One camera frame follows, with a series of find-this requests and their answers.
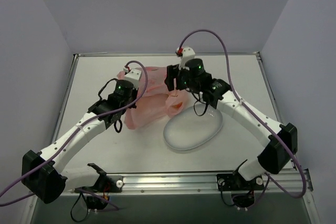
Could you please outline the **pink plastic bag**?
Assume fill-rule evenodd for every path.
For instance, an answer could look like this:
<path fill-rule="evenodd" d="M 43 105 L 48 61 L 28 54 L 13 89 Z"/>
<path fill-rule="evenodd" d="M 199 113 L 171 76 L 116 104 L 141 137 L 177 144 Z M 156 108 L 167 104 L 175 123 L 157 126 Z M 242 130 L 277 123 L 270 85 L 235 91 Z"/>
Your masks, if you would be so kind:
<path fill-rule="evenodd" d="M 146 91 L 136 103 L 136 109 L 128 109 L 124 123 L 130 130 L 143 127 L 164 116 L 170 118 L 182 112 L 189 103 L 189 95 L 185 90 L 169 91 L 164 83 L 165 67 L 146 67 L 148 85 Z M 183 102 L 183 107 L 174 109 L 172 106 Z"/>

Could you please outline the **orange fake peach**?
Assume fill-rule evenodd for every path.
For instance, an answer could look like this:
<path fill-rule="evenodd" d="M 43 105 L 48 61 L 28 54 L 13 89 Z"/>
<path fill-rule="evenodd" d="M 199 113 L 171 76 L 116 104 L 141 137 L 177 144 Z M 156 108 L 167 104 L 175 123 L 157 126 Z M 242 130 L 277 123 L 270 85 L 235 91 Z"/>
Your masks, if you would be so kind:
<path fill-rule="evenodd" d="M 178 104 L 175 104 L 175 105 L 173 105 L 172 107 L 173 107 L 174 109 L 180 109 L 180 108 L 183 107 L 183 102 L 180 102 L 180 103 L 178 103 Z"/>

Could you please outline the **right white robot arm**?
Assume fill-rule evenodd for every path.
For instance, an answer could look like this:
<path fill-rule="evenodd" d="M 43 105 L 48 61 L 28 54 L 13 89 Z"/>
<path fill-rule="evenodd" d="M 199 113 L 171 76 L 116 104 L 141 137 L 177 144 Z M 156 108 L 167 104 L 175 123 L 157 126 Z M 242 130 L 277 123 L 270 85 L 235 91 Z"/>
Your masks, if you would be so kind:
<path fill-rule="evenodd" d="M 202 59 L 191 59 L 181 68 L 170 65 L 164 80 L 168 90 L 186 90 L 199 94 L 206 105 L 227 114 L 248 130 L 264 148 L 254 159 L 243 162 L 234 171 L 245 181 L 268 172 L 278 174 L 297 152 L 297 128 L 283 125 L 236 97 L 233 88 L 224 80 L 213 78 L 204 69 Z"/>

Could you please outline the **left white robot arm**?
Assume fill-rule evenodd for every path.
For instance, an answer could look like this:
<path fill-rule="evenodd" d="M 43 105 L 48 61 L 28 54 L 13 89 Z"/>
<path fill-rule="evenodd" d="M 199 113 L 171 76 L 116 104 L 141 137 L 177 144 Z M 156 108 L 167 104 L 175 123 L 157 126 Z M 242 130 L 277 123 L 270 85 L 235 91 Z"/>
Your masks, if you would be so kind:
<path fill-rule="evenodd" d="M 96 164 L 85 164 L 84 169 L 75 170 L 65 167 L 92 139 L 119 123 L 128 108 L 136 107 L 138 90 L 139 81 L 134 78 L 117 80 L 114 92 L 89 107 L 62 137 L 37 153 L 28 151 L 22 160 L 22 183 L 46 204 L 67 190 L 102 188 L 106 173 Z"/>

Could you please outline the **white oval plate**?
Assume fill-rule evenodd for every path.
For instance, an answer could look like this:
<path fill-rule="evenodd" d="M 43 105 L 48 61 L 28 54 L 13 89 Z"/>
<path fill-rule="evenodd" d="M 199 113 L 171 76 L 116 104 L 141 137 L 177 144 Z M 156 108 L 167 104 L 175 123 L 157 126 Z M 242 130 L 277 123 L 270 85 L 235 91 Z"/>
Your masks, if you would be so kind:
<path fill-rule="evenodd" d="M 190 151 L 207 143 L 223 127 L 222 113 L 197 104 L 172 117 L 164 127 L 164 141 L 175 151 Z"/>

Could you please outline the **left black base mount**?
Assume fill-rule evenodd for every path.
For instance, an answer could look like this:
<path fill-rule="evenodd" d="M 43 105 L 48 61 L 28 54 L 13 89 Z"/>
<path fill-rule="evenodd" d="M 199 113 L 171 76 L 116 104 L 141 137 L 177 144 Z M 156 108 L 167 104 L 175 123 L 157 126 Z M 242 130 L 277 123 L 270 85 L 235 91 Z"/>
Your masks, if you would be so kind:
<path fill-rule="evenodd" d="M 97 193 L 121 193 L 123 185 L 121 175 L 100 175 L 92 190 Z"/>

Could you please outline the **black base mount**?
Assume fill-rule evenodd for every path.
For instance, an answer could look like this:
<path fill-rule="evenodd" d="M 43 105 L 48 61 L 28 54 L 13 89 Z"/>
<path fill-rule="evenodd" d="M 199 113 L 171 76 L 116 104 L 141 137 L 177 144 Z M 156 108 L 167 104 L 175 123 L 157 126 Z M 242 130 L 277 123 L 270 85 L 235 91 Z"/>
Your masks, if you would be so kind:
<path fill-rule="evenodd" d="M 216 175 L 218 190 L 222 191 L 250 191 L 263 190 L 264 181 L 261 176 L 252 180 L 244 180 L 239 174 L 220 173 Z"/>
<path fill-rule="evenodd" d="M 123 185 L 121 175 L 100 175 L 92 190 L 97 193 L 121 193 Z"/>

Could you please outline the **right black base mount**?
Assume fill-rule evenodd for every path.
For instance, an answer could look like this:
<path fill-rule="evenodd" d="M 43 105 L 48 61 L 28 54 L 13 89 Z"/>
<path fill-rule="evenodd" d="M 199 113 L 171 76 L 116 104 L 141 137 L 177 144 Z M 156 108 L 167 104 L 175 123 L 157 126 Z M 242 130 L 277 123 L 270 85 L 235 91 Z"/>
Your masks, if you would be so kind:
<path fill-rule="evenodd" d="M 222 191 L 250 191 L 263 190 L 264 181 L 261 176 L 252 180 L 244 180 L 239 174 L 220 173 L 216 175 L 218 190 Z"/>

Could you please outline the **aluminium front rail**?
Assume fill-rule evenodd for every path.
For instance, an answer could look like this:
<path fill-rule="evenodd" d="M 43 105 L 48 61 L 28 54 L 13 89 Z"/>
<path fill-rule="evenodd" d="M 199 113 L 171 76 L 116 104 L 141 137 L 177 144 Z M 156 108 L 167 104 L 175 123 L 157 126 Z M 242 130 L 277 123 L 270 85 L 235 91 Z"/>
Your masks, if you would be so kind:
<path fill-rule="evenodd" d="M 100 175 L 121 175 L 124 185 L 121 193 L 97 193 L 102 195 L 188 195 L 188 194 L 214 194 L 218 190 L 216 175 L 230 173 L 225 171 L 215 172 L 186 172 L 186 173 L 130 173 L 114 174 L 102 170 L 95 172 L 92 167 L 85 169 L 68 169 L 64 172 L 67 177 L 63 195 L 79 192 L 80 189 L 91 191 Z M 269 179 L 261 175 L 264 181 L 263 190 L 250 190 L 256 193 L 262 191 L 287 192 L 296 195 L 302 191 L 302 178 L 295 169 L 284 169 L 278 175 Z M 248 191 L 222 191 L 225 194 L 241 194 Z"/>

